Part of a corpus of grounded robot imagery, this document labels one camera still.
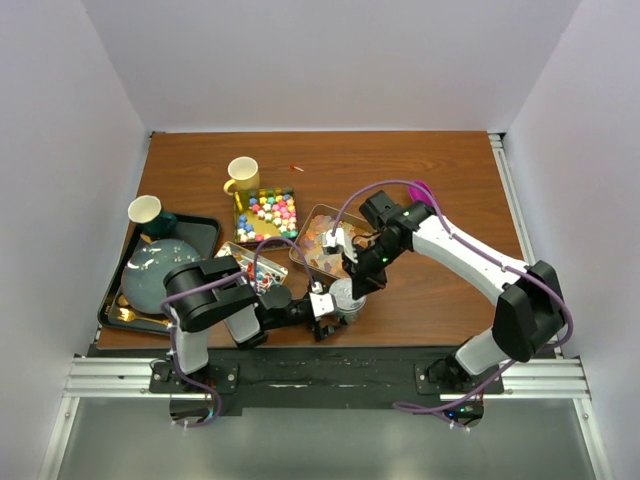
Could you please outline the silver jar lid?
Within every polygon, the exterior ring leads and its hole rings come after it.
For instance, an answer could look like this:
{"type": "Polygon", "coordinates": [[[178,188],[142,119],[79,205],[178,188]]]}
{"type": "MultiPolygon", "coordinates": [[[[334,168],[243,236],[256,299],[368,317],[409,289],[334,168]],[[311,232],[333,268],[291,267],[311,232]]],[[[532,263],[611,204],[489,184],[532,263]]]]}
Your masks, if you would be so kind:
{"type": "Polygon", "coordinates": [[[330,288],[329,293],[334,297],[342,297],[350,295],[353,298],[353,282],[350,278],[341,278],[334,281],[330,288]]]}

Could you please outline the clear glass jar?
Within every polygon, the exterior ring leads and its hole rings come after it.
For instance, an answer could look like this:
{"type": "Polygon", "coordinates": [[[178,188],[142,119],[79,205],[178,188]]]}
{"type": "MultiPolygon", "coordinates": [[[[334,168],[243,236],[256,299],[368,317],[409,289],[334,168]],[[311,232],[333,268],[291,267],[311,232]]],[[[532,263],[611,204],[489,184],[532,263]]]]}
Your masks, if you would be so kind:
{"type": "Polygon", "coordinates": [[[365,296],[357,300],[350,295],[336,297],[336,317],[341,323],[351,325],[357,321],[365,304],[365,296]]]}

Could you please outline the purple plastic scoop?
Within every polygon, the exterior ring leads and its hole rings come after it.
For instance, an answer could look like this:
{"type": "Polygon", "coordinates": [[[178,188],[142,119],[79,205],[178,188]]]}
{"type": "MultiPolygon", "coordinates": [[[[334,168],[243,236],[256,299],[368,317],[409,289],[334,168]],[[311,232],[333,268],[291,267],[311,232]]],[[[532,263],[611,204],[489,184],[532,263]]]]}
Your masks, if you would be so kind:
{"type": "Polygon", "coordinates": [[[415,180],[408,187],[408,194],[412,201],[421,201],[427,205],[432,205],[433,192],[422,181],[415,180]]]}

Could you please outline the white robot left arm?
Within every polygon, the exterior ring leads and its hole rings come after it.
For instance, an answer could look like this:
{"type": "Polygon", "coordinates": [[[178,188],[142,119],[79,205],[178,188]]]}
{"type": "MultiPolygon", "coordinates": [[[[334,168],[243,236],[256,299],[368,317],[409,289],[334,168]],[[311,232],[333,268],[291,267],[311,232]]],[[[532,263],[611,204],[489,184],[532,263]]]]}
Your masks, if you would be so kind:
{"type": "Polygon", "coordinates": [[[220,322],[240,349],[261,345],[270,330],[304,325],[320,341],[346,327],[326,284],[313,279],[299,299],[280,284],[259,292],[257,276],[231,256],[179,266],[166,274],[163,286],[161,307],[171,318],[171,378],[185,392],[215,393],[208,336],[220,322]]]}

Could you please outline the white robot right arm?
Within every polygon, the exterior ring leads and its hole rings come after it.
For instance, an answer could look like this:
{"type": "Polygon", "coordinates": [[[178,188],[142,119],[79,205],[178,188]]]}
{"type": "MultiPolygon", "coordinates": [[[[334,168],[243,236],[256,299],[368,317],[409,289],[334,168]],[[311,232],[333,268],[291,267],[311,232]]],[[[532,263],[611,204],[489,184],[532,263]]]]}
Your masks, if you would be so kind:
{"type": "Polygon", "coordinates": [[[402,206],[378,191],[360,212],[374,229],[367,245],[339,230],[326,236],[327,247],[342,251],[354,298],[383,289],[387,266],[412,252],[447,267],[494,305],[492,326],[465,341],[445,362],[452,390],[469,392],[482,373],[503,361],[529,361],[553,336],[569,329],[558,277],[548,263],[528,265],[497,252],[452,226],[434,202],[402,206]]]}

